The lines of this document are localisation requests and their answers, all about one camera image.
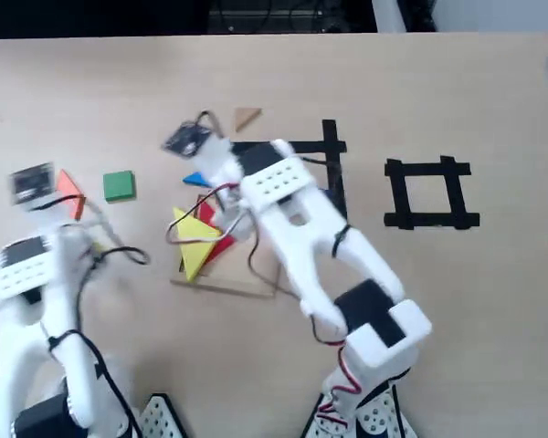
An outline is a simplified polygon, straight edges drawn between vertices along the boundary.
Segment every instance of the brown triangle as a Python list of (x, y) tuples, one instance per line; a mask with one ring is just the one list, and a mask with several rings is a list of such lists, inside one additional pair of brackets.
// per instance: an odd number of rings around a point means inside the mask
[(262, 113), (262, 108), (236, 108), (234, 125), (236, 132), (240, 132)]

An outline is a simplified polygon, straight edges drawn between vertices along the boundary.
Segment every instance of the green cube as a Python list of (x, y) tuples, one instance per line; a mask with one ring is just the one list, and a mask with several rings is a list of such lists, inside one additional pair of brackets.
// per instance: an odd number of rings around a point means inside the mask
[(103, 195), (108, 203), (134, 198), (136, 196), (136, 185), (134, 184), (132, 171), (103, 175)]

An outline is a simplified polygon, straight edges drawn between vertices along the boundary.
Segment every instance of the black tape cross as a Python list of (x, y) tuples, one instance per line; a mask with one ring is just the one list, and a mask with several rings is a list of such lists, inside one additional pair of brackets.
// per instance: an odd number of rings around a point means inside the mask
[[(410, 211), (406, 176), (442, 175), (447, 185), (450, 213), (413, 213)], [(415, 226), (454, 226), (468, 230), (480, 225), (479, 213), (467, 213), (460, 187), (460, 175), (471, 175), (468, 162), (455, 162), (453, 157), (441, 155), (440, 162), (403, 164), (400, 160), (388, 159), (385, 176), (390, 177), (394, 194), (394, 213), (384, 215), (385, 226), (397, 226), (403, 230), (414, 230)]]
[[(241, 155), (263, 141), (236, 141), (233, 153)], [(335, 120), (322, 121), (322, 141), (289, 141), (296, 153), (324, 153), (325, 161), (335, 165), (327, 166), (327, 184), (331, 189), (334, 184), (332, 201), (347, 220), (347, 202), (343, 188), (343, 173), (341, 170), (341, 154), (347, 152), (345, 141), (339, 140)]]

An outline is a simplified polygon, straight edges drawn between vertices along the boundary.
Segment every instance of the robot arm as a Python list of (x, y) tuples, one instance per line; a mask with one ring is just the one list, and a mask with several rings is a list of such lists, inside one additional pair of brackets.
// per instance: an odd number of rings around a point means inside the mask
[[(392, 269), (321, 193), (286, 141), (260, 144), (237, 157), (228, 139), (186, 122), (164, 147), (191, 160), (214, 187), (239, 184), (238, 197), (230, 196), (229, 190), (218, 194), (223, 209), (213, 222), (226, 229), (240, 209), (247, 209), (285, 266), (304, 315), (314, 316), (337, 337), (344, 338), (347, 327), (340, 310), (319, 283), (316, 251), (336, 256), (364, 278), (373, 278), (394, 302), (404, 298), (402, 284)], [(292, 222), (296, 214), (302, 219), (300, 225)], [(242, 221), (234, 236), (238, 240), (247, 238), (251, 225), (249, 220)]]
[[(13, 189), (39, 232), (0, 252), (0, 438), (115, 437), (119, 425), (137, 424), (99, 351), (80, 332), (79, 294), (105, 255), (138, 253), (142, 259), (127, 256), (141, 265), (148, 256), (126, 246), (99, 253), (83, 224), (69, 219), (49, 165), (15, 173)], [(109, 228), (96, 214), (98, 224)], [(108, 228), (112, 240), (120, 241)], [(48, 360), (64, 371), (62, 392), (25, 409), (37, 370)]]
[[(341, 345), (339, 367), (323, 384), (326, 395), (315, 421), (331, 436), (352, 431), (360, 403), (416, 361), (430, 321), (405, 299), (398, 277), (317, 188), (288, 142), (271, 141), (236, 156), (228, 139), (198, 122), (186, 122), (164, 148), (191, 160), (213, 187), (237, 185), (219, 194), (221, 211), (213, 223), (227, 229), (232, 218), (247, 210), (253, 220), (240, 222), (235, 238), (247, 238), (253, 224), (267, 235), (301, 311), (342, 340), (330, 343)], [(364, 281), (331, 301), (317, 276), (315, 252), (339, 258)]]

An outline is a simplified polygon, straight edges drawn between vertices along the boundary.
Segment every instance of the white wall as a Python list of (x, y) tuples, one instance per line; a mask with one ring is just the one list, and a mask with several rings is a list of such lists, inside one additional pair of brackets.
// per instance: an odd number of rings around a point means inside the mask
[(548, 31), (548, 0), (437, 0), (438, 31)]

